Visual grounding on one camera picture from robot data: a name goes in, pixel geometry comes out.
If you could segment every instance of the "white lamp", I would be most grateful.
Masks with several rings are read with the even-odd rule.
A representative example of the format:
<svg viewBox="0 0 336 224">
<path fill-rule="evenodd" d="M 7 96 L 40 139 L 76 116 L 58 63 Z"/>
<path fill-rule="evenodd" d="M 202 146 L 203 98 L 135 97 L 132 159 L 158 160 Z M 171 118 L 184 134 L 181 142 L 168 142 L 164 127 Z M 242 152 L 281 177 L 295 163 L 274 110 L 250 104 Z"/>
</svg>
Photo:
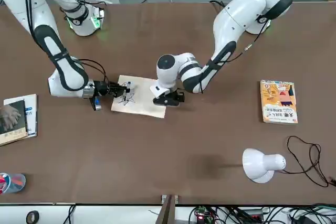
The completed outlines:
<svg viewBox="0 0 336 224">
<path fill-rule="evenodd" d="M 283 170 L 286 160 L 279 154 L 265 155 L 256 149 L 246 149 L 243 153 L 243 168 L 246 176 L 256 183 L 266 183 L 275 170 Z"/>
</svg>

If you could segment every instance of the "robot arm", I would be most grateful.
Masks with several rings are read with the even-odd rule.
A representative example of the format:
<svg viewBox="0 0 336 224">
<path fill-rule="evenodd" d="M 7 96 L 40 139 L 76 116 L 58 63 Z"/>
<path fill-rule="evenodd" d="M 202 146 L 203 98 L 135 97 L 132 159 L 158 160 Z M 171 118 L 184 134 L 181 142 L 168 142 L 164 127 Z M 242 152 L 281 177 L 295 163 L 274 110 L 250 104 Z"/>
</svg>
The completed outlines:
<svg viewBox="0 0 336 224">
<path fill-rule="evenodd" d="M 244 31 L 265 30 L 265 22 L 283 15 L 292 0 L 232 0 L 215 18 L 215 51 L 204 67 L 191 53 L 163 55 L 158 60 L 158 80 L 151 86 L 157 105 L 178 105 L 184 98 L 177 93 L 176 81 L 181 79 L 185 91 L 203 92 L 211 79 L 236 49 Z"/>
<path fill-rule="evenodd" d="M 21 25 L 31 33 L 39 47 L 47 53 L 56 67 L 63 89 L 69 92 L 82 90 L 88 82 L 88 76 L 83 67 L 72 60 L 59 39 L 54 17 L 46 1 L 4 1 Z"/>
<path fill-rule="evenodd" d="M 125 87 L 113 82 L 105 83 L 89 80 L 82 63 L 70 56 L 68 50 L 62 44 L 54 17 L 45 0 L 4 1 L 16 19 L 31 34 L 36 44 L 55 65 L 56 70 L 48 79 L 51 95 L 57 97 L 93 98 L 91 104 L 96 109 L 96 96 L 106 94 L 114 94 L 116 96 L 120 92 L 127 92 Z M 97 29 L 90 18 L 93 13 L 86 5 L 76 2 L 76 0 L 57 1 L 62 8 L 67 8 L 65 12 L 68 12 L 69 16 L 72 15 L 74 17 L 76 15 L 77 18 L 72 20 L 80 20 L 79 24 L 73 23 L 73 29 L 76 34 L 85 36 L 92 34 Z"/>
</svg>

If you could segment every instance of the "book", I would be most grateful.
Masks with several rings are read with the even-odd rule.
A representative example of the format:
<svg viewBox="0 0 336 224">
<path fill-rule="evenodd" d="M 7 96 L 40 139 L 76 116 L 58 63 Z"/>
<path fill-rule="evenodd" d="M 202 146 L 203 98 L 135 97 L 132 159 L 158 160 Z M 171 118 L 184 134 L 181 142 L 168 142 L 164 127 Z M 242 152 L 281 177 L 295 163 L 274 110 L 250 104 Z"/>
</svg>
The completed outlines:
<svg viewBox="0 0 336 224">
<path fill-rule="evenodd" d="M 0 145 L 28 136 L 25 102 L 23 100 L 4 105 L 0 108 Z"/>
<path fill-rule="evenodd" d="M 4 105 L 21 100 L 25 101 L 28 137 L 37 136 L 37 94 L 5 99 Z"/>
<path fill-rule="evenodd" d="M 293 82 L 261 80 L 260 93 L 265 123 L 298 123 Z"/>
</svg>

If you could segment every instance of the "table surface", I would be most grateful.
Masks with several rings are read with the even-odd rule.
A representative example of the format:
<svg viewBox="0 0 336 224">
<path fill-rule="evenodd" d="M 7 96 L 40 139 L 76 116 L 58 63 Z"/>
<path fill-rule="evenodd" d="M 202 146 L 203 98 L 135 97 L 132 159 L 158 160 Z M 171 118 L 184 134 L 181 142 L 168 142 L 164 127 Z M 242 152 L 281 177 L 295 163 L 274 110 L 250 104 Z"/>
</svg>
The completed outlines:
<svg viewBox="0 0 336 224">
<path fill-rule="evenodd" d="M 111 97 L 95 112 L 87 100 L 51 97 L 53 64 L 30 35 L 0 10 L 0 100 L 38 94 L 38 136 L 0 147 L 2 172 L 27 175 L 25 190 L 0 202 L 158 204 L 177 194 L 182 204 L 312 204 L 334 202 L 334 188 L 305 175 L 276 173 L 266 184 L 244 174 L 242 153 L 279 153 L 287 169 L 300 167 L 286 149 L 289 135 L 322 146 L 321 168 L 334 176 L 336 3 L 297 3 L 239 60 L 227 64 L 204 94 L 186 94 L 165 119 L 111 112 Z M 213 54 L 211 4 L 107 7 L 103 30 L 78 37 L 52 8 L 70 53 L 119 74 L 156 78 L 160 55 L 191 52 L 201 64 Z M 239 53 L 255 36 L 244 34 Z M 90 77 L 100 79 L 88 69 Z M 293 81 L 298 125 L 262 122 L 259 81 Z M 294 141 L 305 167 L 308 146 Z M 311 176 L 322 183 L 312 172 Z"/>
</svg>

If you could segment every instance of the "paper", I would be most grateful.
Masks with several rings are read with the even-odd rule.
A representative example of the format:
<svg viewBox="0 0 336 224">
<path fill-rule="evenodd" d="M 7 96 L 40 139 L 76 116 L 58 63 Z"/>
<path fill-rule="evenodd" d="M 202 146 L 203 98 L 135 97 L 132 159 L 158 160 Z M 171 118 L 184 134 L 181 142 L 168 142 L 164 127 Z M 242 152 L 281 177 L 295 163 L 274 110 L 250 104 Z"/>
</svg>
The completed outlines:
<svg viewBox="0 0 336 224">
<path fill-rule="evenodd" d="M 134 76 L 119 76 L 118 84 L 130 85 L 131 92 L 125 96 L 114 98 L 111 110 L 164 118 L 166 107 L 154 105 L 154 95 L 150 91 L 150 86 L 155 84 L 155 81 Z"/>
<path fill-rule="evenodd" d="M 30 94 L 4 100 L 4 105 L 16 101 L 25 101 L 28 137 L 37 135 L 37 95 Z"/>
</svg>

